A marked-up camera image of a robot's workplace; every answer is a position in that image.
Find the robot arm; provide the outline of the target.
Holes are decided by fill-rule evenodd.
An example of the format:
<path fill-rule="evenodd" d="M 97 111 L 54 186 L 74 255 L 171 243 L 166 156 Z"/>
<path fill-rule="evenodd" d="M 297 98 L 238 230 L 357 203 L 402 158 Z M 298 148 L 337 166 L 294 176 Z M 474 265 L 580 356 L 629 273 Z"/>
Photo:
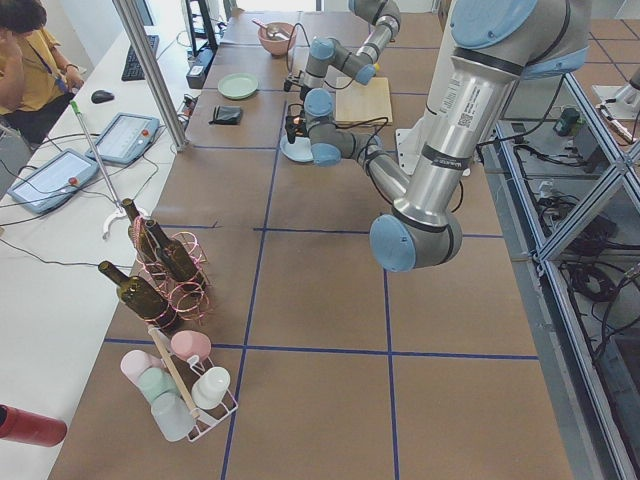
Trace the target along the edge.
<path fill-rule="evenodd" d="M 324 83 L 336 69 L 359 84 L 375 76 L 384 48 L 401 28 L 392 1 L 353 1 L 350 10 L 372 26 L 356 51 L 334 38 L 315 38 L 305 68 L 286 78 L 298 86 L 302 131 L 313 161 L 333 166 L 357 161 L 391 204 L 375 219 L 369 242 L 386 270 L 436 266 L 459 251 L 462 231 L 449 203 L 485 132 L 494 126 L 510 88 L 522 79 L 559 76 L 579 69 L 588 50 L 592 5 L 588 1 L 458 1 L 449 11 L 449 33 L 440 51 L 446 65 L 434 78 L 444 86 L 439 108 L 418 122 L 421 146 L 406 173 L 371 136 L 341 130 Z"/>
<path fill-rule="evenodd" d="M 367 85 L 376 75 L 376 64 L 383 50 L 394 41 L 401 27 L 401 13 L 395 1 L 350 0 L 349 10 L 372 26 L 372 31 L 356 50 L 348 50 L 335 38 L 315 37 L 309 46 L 305 67 L 289 73 L 283 89 L 300 88 L 300 99 L 316 88 L 322 88 L 330 67 L 351 80 Z"/>

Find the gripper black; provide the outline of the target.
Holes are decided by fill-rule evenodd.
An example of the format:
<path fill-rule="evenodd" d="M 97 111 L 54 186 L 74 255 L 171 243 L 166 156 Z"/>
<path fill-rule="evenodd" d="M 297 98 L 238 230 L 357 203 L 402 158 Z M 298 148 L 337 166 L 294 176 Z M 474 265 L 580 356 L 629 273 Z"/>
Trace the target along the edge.
<path fill-rule="evenodd" d="M 300 70 L 297 73 L 291 72 L 284 80 L 283 90 L 285 92 L 291 92 L 294 88 L 297 88 L 301 91 L 305 88 L 304 80 L 305 72 L 303 70 Z"/>
<path fill-rule="evenodd" d="M 298 138 L 306 137 L 304 107 L 301 103 L 294 103 L 287 106 L 285 132 L 289 144 L 294 144 Z"/>

